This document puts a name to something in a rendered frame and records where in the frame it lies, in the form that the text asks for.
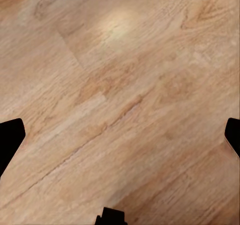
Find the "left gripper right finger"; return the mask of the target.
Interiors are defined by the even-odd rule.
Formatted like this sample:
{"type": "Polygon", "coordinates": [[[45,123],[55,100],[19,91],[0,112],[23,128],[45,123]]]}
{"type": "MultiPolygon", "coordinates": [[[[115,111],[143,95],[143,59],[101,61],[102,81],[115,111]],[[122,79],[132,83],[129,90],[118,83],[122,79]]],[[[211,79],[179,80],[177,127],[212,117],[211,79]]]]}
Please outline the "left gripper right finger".
{"type": "Polygon", "coordinates": [[[240,157],[240,119],[229,118],[225,128],[225,137],[240,157]]]}

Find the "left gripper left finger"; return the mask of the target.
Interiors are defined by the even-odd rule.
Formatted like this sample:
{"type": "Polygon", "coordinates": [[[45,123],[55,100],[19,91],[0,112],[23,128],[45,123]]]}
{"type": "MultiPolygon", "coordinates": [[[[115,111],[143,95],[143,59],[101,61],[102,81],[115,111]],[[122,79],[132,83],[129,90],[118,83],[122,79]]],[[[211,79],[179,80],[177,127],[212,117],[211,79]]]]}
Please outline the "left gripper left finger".
{"type": "Polygon", "coordinates": [[[25,135],[25,128],[21,118],[0,123],[0,177],[25,138],[25,135]]]}

